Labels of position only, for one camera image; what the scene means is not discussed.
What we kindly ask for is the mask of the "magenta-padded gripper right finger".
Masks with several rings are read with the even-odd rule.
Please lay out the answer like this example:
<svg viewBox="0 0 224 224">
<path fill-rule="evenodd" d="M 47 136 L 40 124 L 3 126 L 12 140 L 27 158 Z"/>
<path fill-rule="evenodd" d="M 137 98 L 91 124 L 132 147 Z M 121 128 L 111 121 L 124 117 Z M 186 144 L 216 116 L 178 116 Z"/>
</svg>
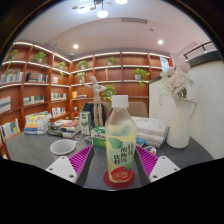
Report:
<svg viewBox="0 0 224 224">
<path fill-rule="evenodd" d="M 143 186 L 180 170 L 168 157 L 157 157 L 139 146 L 136 147 L 135 162 Z"/>
</svg>

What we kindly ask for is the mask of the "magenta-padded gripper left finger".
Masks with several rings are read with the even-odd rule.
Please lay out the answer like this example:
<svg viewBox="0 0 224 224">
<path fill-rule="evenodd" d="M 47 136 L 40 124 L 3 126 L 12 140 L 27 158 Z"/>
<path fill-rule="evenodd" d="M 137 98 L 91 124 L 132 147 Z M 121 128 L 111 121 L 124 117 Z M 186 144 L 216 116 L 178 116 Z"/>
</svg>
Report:
<svg viewBox="0 0 224 224">
<path fill-rule="evenodd" d="M 47 168 L 47 171 L 79 186 L 84 186 L 93 156 L 94 146 L 90 145 L 69 157 L 60 156 Z"/>
</svg>

